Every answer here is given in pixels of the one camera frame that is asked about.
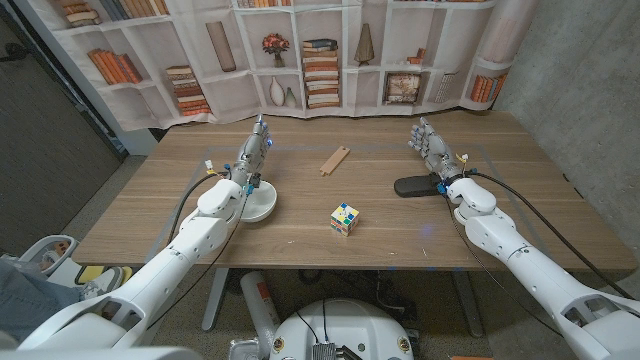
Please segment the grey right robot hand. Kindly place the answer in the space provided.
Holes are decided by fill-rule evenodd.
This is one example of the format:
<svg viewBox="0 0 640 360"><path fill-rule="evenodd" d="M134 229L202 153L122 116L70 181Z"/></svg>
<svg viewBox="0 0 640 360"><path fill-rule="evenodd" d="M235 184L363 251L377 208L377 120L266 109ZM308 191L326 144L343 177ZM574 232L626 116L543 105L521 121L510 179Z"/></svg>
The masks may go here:
<svg viewBox="0 0 640 360"><path fill-rule="evenodd" d="M451 148L426 117L421 117L420 123L412 126L408 145L423 158L426 168L436 173L445 183L463 176L463 170L456 163Z"/></svg>

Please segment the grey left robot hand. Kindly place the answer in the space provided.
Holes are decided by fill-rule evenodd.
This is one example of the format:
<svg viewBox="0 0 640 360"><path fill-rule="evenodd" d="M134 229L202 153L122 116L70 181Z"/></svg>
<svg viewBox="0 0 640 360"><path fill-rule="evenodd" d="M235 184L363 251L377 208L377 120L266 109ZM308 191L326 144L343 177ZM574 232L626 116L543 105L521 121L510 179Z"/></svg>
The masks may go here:
<svg viewBox="0 0 640 360"><path fill-rule="evenodd" d="M263 115L258 114L252 133L239 149L237 159L231 167L229 179L244 185L252 175L259 173L272 144L268 124L264 121Z"/></svg>

